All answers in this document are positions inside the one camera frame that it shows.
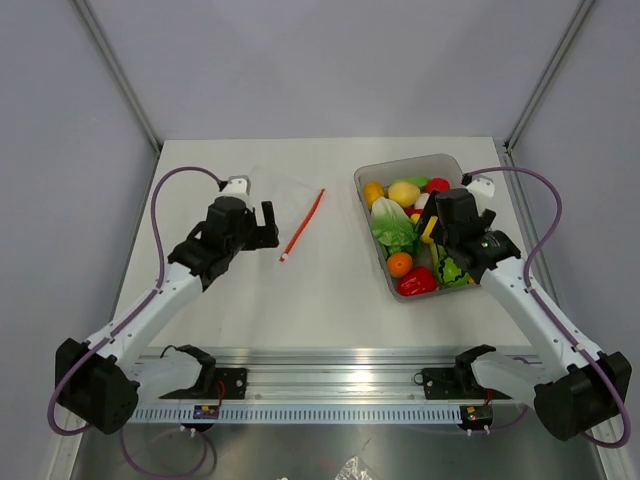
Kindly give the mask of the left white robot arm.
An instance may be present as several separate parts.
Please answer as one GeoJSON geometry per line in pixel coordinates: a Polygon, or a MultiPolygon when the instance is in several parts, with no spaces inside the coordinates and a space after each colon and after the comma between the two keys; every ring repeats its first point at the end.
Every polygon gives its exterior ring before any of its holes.
{"type": "Polygon", "coordinates": [[[120,430],[139,402],[141,383],[132,366],[177,313],[204,293],[241,251],[276,248],[279,230],[271,202],[261,204],[265,222],[243,198],[220,196],[186,239],[161,265],[157,282],[127,314],[83,342],[65,340],[55,354],[55,389],[47,406],[51,429],[61,406],[104,434],[120,430]]]}

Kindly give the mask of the clear zip top bag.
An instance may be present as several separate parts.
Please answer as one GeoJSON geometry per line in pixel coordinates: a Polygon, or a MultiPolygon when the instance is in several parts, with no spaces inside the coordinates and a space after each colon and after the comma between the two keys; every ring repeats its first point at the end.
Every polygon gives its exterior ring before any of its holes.
{"type": "Polygon", "coordinates": [[[324,189],[302,183],[268,167],[254,167],[249,173],[250,196],[258,212],[261,203],[271,201],[279,229],[277,259],[284,263],[315,213],[324,189]]]}

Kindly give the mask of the toy napa cabbage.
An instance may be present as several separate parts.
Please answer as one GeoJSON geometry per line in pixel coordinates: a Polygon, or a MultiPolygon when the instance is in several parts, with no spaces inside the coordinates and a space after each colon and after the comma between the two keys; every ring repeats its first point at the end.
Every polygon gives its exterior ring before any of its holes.
{"type": "Polygon", "coordinates": [[[371,230],[385,259],[396,253],[416,257],[422,251],[415,224],[395,201],[376,199],[371,208],[371,230]]]}

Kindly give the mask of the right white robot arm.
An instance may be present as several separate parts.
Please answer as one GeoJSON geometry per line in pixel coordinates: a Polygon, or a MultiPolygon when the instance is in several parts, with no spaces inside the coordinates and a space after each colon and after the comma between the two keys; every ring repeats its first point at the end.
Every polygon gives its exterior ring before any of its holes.
{"type": "Polygon", "coordinates": [[[624,400],[632,366],[620,352],[605,353],[582,334],[541,289],[518,247],[491,224],[493,211],[479,211],[465,188],[433,192],[417,224],[457,266],[489,293],[534,347],[535,368],[479,348],[477,357],[454,371],[456,389],[476,396],[491,389],[532,408],[556,439],[569,440],[615,417],[623,420],[619,448],[631,428],[624,400]]]}

